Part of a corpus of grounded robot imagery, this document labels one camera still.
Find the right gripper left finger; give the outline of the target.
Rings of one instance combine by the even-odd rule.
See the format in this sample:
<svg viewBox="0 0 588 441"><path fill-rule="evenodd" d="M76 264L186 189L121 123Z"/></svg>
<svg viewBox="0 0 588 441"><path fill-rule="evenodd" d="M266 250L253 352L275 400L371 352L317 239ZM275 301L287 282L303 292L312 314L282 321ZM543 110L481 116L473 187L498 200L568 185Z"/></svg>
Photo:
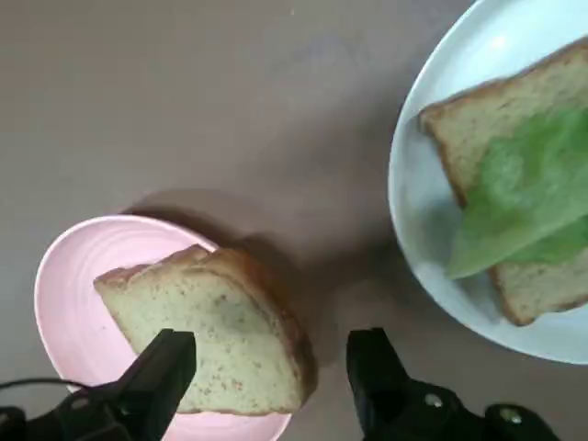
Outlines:
<svg viewBox="0 0 588 441"><path fill-rule="evenodd" d="M75 391L33 419L16 406L3 406L1 438L161 440L196 371L195 335L163 329L115 381L95 386L58 378L8 381L1 390L63 385Z"/></svg>

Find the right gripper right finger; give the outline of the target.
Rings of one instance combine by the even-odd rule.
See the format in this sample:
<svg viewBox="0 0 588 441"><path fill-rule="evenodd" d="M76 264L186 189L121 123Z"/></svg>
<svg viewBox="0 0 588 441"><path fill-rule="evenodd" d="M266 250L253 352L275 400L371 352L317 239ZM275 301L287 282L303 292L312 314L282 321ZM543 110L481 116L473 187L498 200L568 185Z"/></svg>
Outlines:
<svg viewBox="0 0 588 441"><path fill-rule="evenodd" d="M537 413L512 403L469 411L452 390L413 379L381 328L354 330L346 370L365 440L557 441Z"/></svg>

